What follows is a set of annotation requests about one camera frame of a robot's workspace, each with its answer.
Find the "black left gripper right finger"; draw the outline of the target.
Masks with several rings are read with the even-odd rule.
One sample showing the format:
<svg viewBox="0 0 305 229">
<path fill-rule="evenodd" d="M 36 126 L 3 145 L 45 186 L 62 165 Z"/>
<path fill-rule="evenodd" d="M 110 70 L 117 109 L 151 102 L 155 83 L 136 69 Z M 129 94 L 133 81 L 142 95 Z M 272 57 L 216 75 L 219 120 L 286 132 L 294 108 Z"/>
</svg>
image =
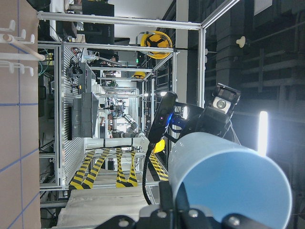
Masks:
<svg viewBox="0 0 305 229">
<path fill-rule="evenodd" d="M 190 209 L 185 185 L 183 182 L 181 183 L 176 195 L 176 209 L 177 211 L 188 211 Z"/>
</svg>

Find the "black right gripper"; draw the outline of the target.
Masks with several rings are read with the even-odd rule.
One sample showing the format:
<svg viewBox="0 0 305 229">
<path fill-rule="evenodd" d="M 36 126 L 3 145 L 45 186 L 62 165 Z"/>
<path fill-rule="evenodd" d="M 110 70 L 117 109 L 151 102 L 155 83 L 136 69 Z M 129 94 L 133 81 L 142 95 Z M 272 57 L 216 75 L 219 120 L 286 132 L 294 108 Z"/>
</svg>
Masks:
<svg viewBox="0 0 305 229">
<path fill-rule="evenodd" d="M 178 138 L 194 132 L 206 132 L 239 143 L 231 117 L 240 95 L 240 91 L 218 83 L 212 93 L 212 100 L 205 108 L 177 102 L 177 107 L 188 111 L 186 118 L 175 114 L 175 126 L 180 128 L 175 131 L 179 134 Z"/>
</svg>

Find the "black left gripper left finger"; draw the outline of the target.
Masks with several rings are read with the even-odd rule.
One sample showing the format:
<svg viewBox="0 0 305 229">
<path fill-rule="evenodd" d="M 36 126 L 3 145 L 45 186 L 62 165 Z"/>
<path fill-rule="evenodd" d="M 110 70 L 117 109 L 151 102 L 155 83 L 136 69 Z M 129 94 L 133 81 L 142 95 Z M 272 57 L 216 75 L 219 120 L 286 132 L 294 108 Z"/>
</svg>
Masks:
<svg viewBox="0 0 305 229">
<path fill-rule="evenodd" d="M 163 211 L 173 210 L 173 194 L 169 181 L 159 183 L 160 209 Z"/>
</svg>

